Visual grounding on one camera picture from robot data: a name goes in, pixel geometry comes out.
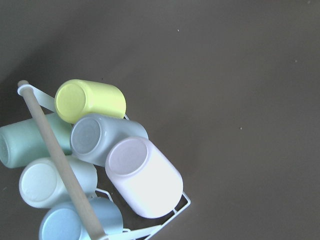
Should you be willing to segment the white cup holder rack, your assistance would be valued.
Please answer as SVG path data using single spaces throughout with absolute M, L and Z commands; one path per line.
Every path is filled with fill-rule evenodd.
M 149 240 L 191 205 L 190 198 L 186 193 L 183 193 L 182 196 L 186 200 L 186 203 L 179 210 L 174 209 L 173 215 L 164 223 L 107 235 L 103 230 L 98 217 L 94 213 L 93 208 L 90 206 L 89 200 L 80 187 L 80 183 L 70 164 L 67 162 L 66 156 L 58 144 L 58 140 L 41 108 L 45 107 L 46 109 L 53 111 L 55 109 L 53 97 L 32 86 L 26 80 L 19 81 L 17 86 L 17 93 L 23 97 L 32 118 L 35 120 L 40 135 L 52 157 L 53 163 L 70 195 L 71 201 L 75 205 L 80 220 L 84 224 L 84 227 L 92 240 L 138 240 L 140 238 Z

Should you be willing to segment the grey cup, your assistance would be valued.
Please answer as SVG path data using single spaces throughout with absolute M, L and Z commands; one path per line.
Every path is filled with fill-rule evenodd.
M 136 121 L 90 113 L 73 125 L 69 142 L 77 159 L 104 167 L 112 147 L 128 137 L 149 138 Z

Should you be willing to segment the pink cup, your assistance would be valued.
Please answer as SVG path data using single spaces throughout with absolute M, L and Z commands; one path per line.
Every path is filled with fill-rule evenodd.
M 181 174 L 147 138 L 118 142 L 106 158 L 105 171 L 130 208 L 143 218 L 167 215 L 182 197 Z

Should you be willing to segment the mint green cup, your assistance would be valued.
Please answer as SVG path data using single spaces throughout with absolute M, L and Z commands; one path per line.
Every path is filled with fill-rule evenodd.
M 66 155 L 72 153 L 72 125 L 56 113 L 46 115 L 51 129 Z M 0 128 L 0 161 L 7 168 L 25 167 L 39 158 L 49 157 L 48 148 L 34 119 L 27 119 Z

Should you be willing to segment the yellow cup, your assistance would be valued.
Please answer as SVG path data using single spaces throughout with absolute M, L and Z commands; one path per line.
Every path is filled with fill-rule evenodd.
M 55 94 L 54 105 L 59 117 L 71 124 L 91 113 L 122 119 L 127 108 L 116 86 L 81 79 L 64 82 Z

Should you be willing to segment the light blue cup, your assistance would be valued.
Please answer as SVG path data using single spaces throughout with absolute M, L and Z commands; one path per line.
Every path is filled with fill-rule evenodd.
M 89 200 L 104 232 L 108 235 L 123 232 L 123 217 L 119 208 L 109 199 L 95 197 Z M 40 240 L 89 240 L 73 203 L 64 202 L 50 209 L 44 216 L 38 233 Z

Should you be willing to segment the cream white cup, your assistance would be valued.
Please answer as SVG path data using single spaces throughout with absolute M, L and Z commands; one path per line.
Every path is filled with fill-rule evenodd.
M 66 159 L 70 164 L 83 192 L 93 195 L 98 184 L 95 166 L 71 155 Z M 43 157 L 29 163 L 19 179 L 22 199 L 31 207 L 50 209 L 55 205 L 71 201 L 71 197 L 50 157 Z

